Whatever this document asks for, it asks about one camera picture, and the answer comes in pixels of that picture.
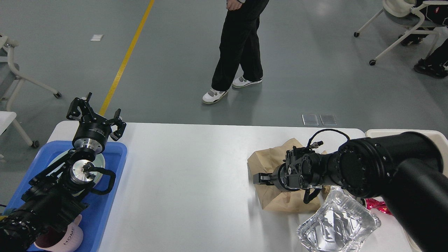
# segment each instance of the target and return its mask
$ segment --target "chair wheel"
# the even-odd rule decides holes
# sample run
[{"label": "chair wheel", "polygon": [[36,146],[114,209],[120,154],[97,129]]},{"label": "chair wheel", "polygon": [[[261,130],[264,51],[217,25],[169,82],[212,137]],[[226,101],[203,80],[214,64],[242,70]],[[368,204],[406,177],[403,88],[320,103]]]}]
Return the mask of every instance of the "chair wheel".
[{"label": "chair wheel", "polygon": [[33,144],[31,145],[32,148],[36,149],[37,147],[39,147],[39,141],[34,141]]}]

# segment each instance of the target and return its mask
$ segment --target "black shoe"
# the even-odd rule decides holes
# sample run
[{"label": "black shoe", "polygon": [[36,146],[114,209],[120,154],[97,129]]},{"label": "black shoe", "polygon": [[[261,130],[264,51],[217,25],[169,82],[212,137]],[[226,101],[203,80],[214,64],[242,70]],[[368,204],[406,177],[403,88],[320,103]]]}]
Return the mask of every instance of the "black shoe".
[{"label": "black shoe", "polygon": [[418,61],[414,66],[414,70],[418,73],[426,74],[437,79],[445,78],[448,75],[442,65],[427,65],[423,59]]},{"label": "black shoe", "polygon": [[403,41],[400,42],[402,46],[408,46],[411,44],[420,44],[423,41],[424,37],[419,37],[416,35],[409,35],[406,37]]}]

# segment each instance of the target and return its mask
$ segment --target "gray floor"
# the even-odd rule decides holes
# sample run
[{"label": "gray floor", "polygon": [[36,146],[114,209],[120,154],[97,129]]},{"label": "gray floor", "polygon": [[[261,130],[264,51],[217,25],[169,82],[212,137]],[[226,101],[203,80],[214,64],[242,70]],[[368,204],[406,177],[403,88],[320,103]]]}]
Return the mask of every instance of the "gray floor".
[{"label": "gray floor", "polygon": [[[33,139],[45,143],[76,96],[93,92],[91,105],[99,111],[149,2],[1,1],[0,32],[21,43],[15,62],[63,94],[57,100],[23,87],[13,110]],[[332,113],[338,127],[448,134],[447,80],[412,70],[431,39],[398,46],[369,66],[403,29],[381,15],[353,37],[380,10],[380,0],[272,0],[259,29],[263,83],[203,104],[219,57],[224,2],[155,0],[106,117],[121,108],[127,122],[303,126],[301,114]],[[438,44],[448,36],[441,31]],[[91,42],[93,34],[104,38]],[[0,153],[0,203],[6,204],[37,150],[10,127]]]}]

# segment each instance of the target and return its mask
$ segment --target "brown paper bag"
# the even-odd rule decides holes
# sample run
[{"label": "brown paper bag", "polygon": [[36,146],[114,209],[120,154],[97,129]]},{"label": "brown paper bag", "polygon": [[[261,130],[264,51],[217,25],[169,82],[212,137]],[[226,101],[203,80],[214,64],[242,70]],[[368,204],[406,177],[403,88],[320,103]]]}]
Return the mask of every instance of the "brown paper bag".
[{"label": "brown paper bag", "polygon": [[[286,151],[291,150],[293,146],[303,147],[293,138],[282,146],[254,152],[247,160],[252,176],[257,173],[272,173],[277,166],[283,164]],[[255,190],[264,210],[314,213],[320,207],[318,198],[313,199],[308,204],[303,203],[304,190],[280,192],[275,186],[267,185],[255,185]]]}]

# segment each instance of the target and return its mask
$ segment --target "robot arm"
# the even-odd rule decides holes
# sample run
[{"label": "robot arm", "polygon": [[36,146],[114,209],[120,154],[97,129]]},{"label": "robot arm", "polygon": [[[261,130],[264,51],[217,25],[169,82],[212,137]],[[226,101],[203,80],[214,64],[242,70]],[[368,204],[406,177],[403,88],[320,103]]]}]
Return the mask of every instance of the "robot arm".
[{"label": "robot arm", "polygon": [[[22,195],[25,203],[0,221],[0,251],[23,252],[50,229],[65,233],[88,207],[81,202],[88,193],[104,195],[112,190],[115,173],[95,167],[92,161],[104,151],[109,136],[117,141],[123,135],[126,123],[119,109],[110,120],[96,114],[89,105],[91,95],[75,98],[67,113],[67,119],[80,122],[73,149],[30,180],[31,188]],[[109,176],[106,190],[93,188],[98,173]]]},{"label": "robot arm", "polygon": [[361,198],[382,196],[419,247],[429,252],[446,250],[446,243],[436,238],[448,230],[448,178],[442,171],[435,144],[422,134],[405,132],[349,140],[325,155],[315,153],[310,143],[293,148],[283,165],[272,174],[254,175],[254,183],[306,190],[305,203],[322,185],[339,185]]}]

